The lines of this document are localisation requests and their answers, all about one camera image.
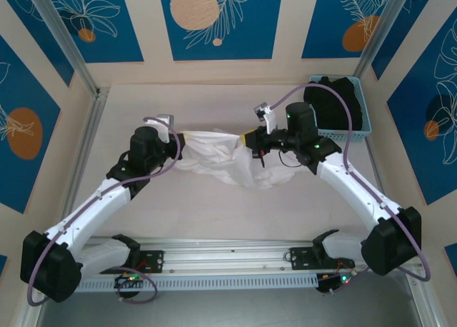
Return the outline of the white t-shirt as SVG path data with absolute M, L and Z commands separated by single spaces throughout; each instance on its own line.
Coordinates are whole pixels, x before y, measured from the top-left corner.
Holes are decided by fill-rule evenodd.
M 290 181 L 307 169 L 288 155 L 275 151 L 264 156 L 266 167 L 253 159 L 239 135 L 215 131 L 185 131 L 186 145 L 175 169 L 210 175 L 231 185 L 268 189 Z

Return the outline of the light blue plastic basket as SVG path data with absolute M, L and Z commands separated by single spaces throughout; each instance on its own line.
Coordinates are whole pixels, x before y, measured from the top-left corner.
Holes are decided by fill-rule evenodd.
M 313 75 L 310 77 L 310 82 L 311 81 L 319 81 L 324 75 Z M 363 89 L 361 86 L 361 82 L 358 78 L 355 76 L 327 76 L 331 81 L 335 81 L 336 79 L 340 79 L 343 77 L 347 77 L 354 85 L 355 87 L 355 94 L 356 98 L 358 99 L 360 105 L 361 105 L 361 110 L 362 110 L 362 115 L 363 115 L 363 126 L 360 131 L 354 131 L 351 137 L 352 141 L 361 141 L 365 137 L 367 137 L 371 132 L 372 132 L 372 127 L 371 127 L 371 119 L 368 114 L 368 107 L 367 103 L 363 94 Z M 347 130 L 328 130 L 328 129 L 320 129 L 318 127 L 318 132 L 320 135 L 331 138 L 335 141 L 345 141 L 348 136 L 348 129 Z

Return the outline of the black garment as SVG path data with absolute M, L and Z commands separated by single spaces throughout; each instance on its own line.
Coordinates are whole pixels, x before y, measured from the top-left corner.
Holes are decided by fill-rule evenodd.
M 356 98 L 355 87 L 347 77 L 331 81 L 329 77 L 323 76 L 319 81 L 311 81 L 311 83 L 322 84 L 339 93 L 351 113 L 353 130 L 360 131 L 362 129 L 361 105 Z M 346 111 L 341 102 L 329 91 L 316 87 L 307 88 L 303 93 L 303 100 L 312 105 L 316 113 L 317 126 L 320 129 L 348 129 Z

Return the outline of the small circuit board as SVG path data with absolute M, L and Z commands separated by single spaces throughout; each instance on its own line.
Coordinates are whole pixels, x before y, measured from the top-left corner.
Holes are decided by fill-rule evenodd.
M 349 283 L 349 281 L 358 273 L 356 271 L 343 273 L 326 273 L 318 274 L 317 291 L 320 293 L 333 293 Z
M 143 279 L 138 274 L 121 274 L 114 279 L 115 289 L 136 288 L 143 284 Z

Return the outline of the aluminium table side rail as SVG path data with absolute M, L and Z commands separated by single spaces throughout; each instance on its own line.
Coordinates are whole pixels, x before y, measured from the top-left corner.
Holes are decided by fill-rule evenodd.
M 378 167 L 377 167 L 377 163 L 376 163 L 376 160 L 375 160 L 375 157 L 374 157 L 374 153 L 373 153 L 373 150 L 371 148 L 371 145 L 370 145 L 370 142 L 369 142 L 368 138 L 365 138 L 364 142 L 365 142 L 365 145 L 366 145 L 366 148 L 367 148 L 368 156 L 370 158 L 371 168 L 372 168 L 373 175 L 374 175 L 375 182 L 376 182 L 374 184 L 374 186 L 377 188 L 377 190 L 381 193 L 381 195 L 384 198 L 387 198 L 387 196 L 385 195 L 385 192 L 384 192 L 383 183 L 382 183 L 381 176 L 380 176 L 380 173 L 379 173 L 379 170 L 378 170 Z
M 81 252 L 84 244 L 95 231 L 95 228 L 88 227 L 91 220 L 89 218 L 81 218 L 81 215 L 89 210 L 91 204 L 101 198 L 101 189 L 106 182 L 106 179 L 104 179 L 103 183 L 98 185 L 82 205 L 74 208 L 109 91 L 109 88 L 99 89 L 97 96 L 92 103 L 89 120 L 84 129 L 84 135 L 81 140 L 75 168 L 72 172 L 69 190 L 63 206 L 63 220 L 56 225 L 57 231 L 62 232 L 61 238 L 58 238 L 58 241 L 68 241 L 71 244 L 69 250 L 74 256 L 77 256 Z

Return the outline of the aluminium mounting rail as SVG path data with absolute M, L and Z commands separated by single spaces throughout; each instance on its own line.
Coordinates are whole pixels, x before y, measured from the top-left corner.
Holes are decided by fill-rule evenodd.
M 101 245 L 109 239 L 91 238 L 83 248 L 88 249 Z M 362 263 L 361 256 L 356 254 L 345 253 L 341 256 L 332 256 L 317 240 L 312 243 L 304 243 L 156 239 L 148 243 L 139 243 L 139 245 L 140 251 L 164 252 L 162 272 L 150 273 L 153 276 L 227 276 L 276 273 L 279 271 L 290 272 L 293 269 L 290 263 L 289 249 L 295 247 L 311 247 L 317 259 L 318 269 L 304 271 L 332 271 L 337 269 L 347 271 L 353 266 L 360 266 Z M 104 271 L 95 276 L 119 275 L 120 273 L 121 271 Z

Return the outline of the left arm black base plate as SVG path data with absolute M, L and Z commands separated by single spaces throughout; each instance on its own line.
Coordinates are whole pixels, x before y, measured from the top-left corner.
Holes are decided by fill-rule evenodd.
M 136 270 L 142 273 L 161 273 L 163 265 L 163 251 L 140 251 L 140 261 Z

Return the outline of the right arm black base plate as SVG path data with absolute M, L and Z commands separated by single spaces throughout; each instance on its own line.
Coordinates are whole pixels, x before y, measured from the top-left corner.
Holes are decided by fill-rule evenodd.
M 318 262 L 311 247 L 290 248 L 289 253 L 291 267 L 294 271 L 318 269 Z

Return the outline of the aluminium frame post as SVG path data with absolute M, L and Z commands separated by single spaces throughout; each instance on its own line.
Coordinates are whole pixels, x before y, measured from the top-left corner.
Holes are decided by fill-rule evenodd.
M 68 29 L 53 5 L 51 0 L 31 0 L 36 10 L 39 12 L 54 40 L 64 53 L 71 67 L 80 78 L 87 91 L 96 98 L 99 88 L 90 74 L 86 62 L 71 37 Z
M 378 22 L 374 26 L 364 50 L 358 60 L 357 66 L 352 76 L 363 78 L 364 74 L 371 67 L 375 56 L 378 54 L 380 47 L 382 46 L 385 38 L 387 37 L 393 23 L 398 17 L 401 9 L 406 0 L 370 0 L 369 1 L 369 12 L 376 13 L 379 9 L 382 9 L 381 15 L 378 18 Z

